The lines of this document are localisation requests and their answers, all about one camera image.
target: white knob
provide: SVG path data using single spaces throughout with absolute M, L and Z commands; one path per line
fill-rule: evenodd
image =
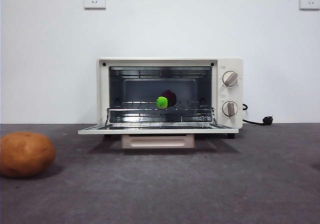
M 224 105 L 222 106 L 222 111 L 226 116 L 232 117 L 237 114 L 238 107 L 235 102 L 229 101 L 224 103 Z
M 234 86 L 238 82 L 238 74 L 233 71 L 228 71 L 224 73 L 222 81 L 228 87 Z

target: potato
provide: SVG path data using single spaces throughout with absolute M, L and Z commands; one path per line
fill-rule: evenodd
M 31 177 L 54 162 L 56 149 L 45 135 L 15 132 L 0 140 L 0 173 L 8 177 Z

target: cream toaster oven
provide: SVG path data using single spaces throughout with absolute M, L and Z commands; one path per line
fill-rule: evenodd
M 192 148 L 194 134 L 243 125 L 240 58 L 99 58 L 97 124 L 79 134 L 121 135 L 123 148 Z M 174 105 L 157 106 L 171 90 Z

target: gray floor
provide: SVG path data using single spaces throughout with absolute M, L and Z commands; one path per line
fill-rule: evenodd
M 1 125 L 56 146 L 31 179 L 1 178 L 2 224 L 319 224 L 320 124 L 244 125 L 193 151 L 120 149 L 89 125 Z

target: wire rack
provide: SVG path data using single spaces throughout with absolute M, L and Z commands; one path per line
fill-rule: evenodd
M 117 123 L 176 123 L 176 122 L 211 122 L 213 109 L 203 100 L 180 101 L 175 106 L 166 109 L 158 109 L 156 102 L 126 101 L 120 102 L 108 109 L 111 122 Z
M 210 68 L 111 68 L 112 75 L 120 78 L 203 78 L 210 76 Z
M 109 111 L 158 111 L 158 110 L 175 110 L 175 111 L 211 111 L 212 109 L 198 101 L 180 101 L 173 107 L 158 109 L 156 102 L 145 101 L 127 101 L 120 105 L 114 105 Z

